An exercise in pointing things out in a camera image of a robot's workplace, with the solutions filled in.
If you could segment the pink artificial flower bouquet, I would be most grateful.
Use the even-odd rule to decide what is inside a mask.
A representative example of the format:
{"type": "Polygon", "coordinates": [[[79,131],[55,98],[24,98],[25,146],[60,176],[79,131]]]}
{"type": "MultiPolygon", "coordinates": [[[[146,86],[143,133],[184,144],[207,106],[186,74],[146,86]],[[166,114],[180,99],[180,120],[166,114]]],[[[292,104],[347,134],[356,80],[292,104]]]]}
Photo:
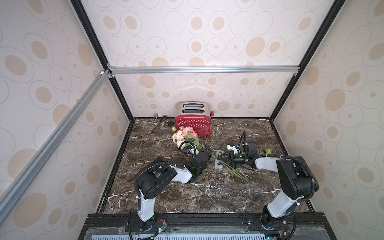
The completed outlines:
{"type": "MultiPolygon", "coordinates": [[[[197,133],[194,131],[194,129],[192,127],[172,127],[172,131],[174,132],[172,138],[173,138],[173,142],[175,144],[177,144],[179,150],[183,150],[184,148],[186,147],[191,147],[192,149],[190,150],[190,153],[194,156],[194,155],[197,155],[198,152],[202,152],[203,150],[207,150],[208,152],[210,151],[209,148],[207,148],[206,146],[204,146],[199,138],[198,138],[198,135],[197,133]]],[[[246,183],[248,183],[249,181],[247,180],[247,178],[242,175],[241,173],[239,173],[238,171],[236,171],[233,167],[231,167],[229,164],[225,163],[223,160],[222,160],[222,157],[221,155],[219,155],[219,159],[217,156],[215,156],[214,154],[210,153],[211,157],[214,158],[214,160],[216,162],[219,163],[220,166],[224,166],[225,168],[227,168],[233,175],[235,175],[236,177],[238,177],[239,179],[242,179],[244,180],[246,183]]]]}

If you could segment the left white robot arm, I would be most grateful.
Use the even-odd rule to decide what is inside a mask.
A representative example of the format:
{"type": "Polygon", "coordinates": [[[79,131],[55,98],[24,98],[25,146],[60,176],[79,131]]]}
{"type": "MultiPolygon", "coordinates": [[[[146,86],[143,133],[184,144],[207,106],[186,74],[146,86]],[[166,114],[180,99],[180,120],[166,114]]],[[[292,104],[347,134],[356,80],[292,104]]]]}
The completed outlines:
{"type": "Polygon", "coordinates": [[[207,168],[212,154],[203,150],[183,167],[170,163],[164,157],[155,159],[151,164],[140,170],[135,180],[138,194],[138,217],[147,222],[155,215],[156,197],[171,182],[191,184],[196,181],[207,168]]]}

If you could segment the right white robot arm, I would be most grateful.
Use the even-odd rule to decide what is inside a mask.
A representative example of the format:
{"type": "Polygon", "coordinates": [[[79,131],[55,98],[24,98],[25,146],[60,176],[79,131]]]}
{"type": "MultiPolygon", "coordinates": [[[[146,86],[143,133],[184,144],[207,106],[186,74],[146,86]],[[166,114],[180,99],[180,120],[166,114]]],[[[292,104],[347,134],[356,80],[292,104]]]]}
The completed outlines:
{"type": "Polygon", "coordinates": [[[282,218],[290,214],[302,202],[311,199],[319,190],[319,183],[300,157],[284,155],[259,155],[254,143],[242,143],[242,146],[227,146],[225,153],[217,154],[216,159],[223,166],[234,170],[238,165],[248,165],[252,169],[276,172],[279,175],[281,191],[265,208],[265,216],[282,218]]]}

